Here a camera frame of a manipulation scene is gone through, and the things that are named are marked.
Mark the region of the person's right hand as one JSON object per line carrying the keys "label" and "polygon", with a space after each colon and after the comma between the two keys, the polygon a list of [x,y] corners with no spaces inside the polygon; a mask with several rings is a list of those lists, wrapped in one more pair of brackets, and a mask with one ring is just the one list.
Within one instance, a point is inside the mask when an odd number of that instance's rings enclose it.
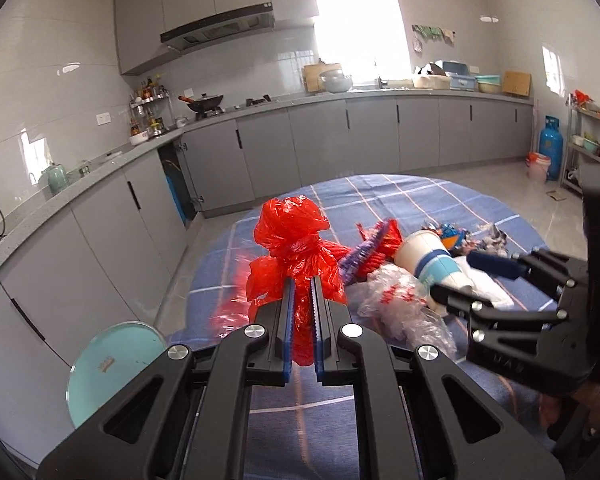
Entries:
{"label": "person's right hand", "polygon": [[571,396],[554,398],[541,394],[539,398],[540,421],[547,434],[557,441],[573,420],[576,426],[587,426],[600,431],[600,385],[587,384]]}

